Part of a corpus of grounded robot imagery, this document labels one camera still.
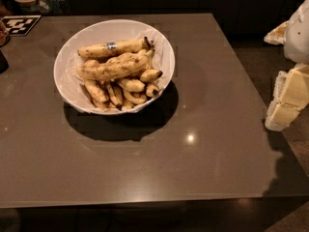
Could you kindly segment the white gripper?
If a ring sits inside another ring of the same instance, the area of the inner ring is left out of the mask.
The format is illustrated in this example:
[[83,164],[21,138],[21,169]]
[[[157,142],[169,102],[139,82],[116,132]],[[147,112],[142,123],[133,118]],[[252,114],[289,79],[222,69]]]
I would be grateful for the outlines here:
[[275,79],[265,126],[270,131],[287,128],[309,104],[309,0],[290,19],[268,32],[264,41],[284,46],[287,59],[296,64],[288,72],[280,71]]

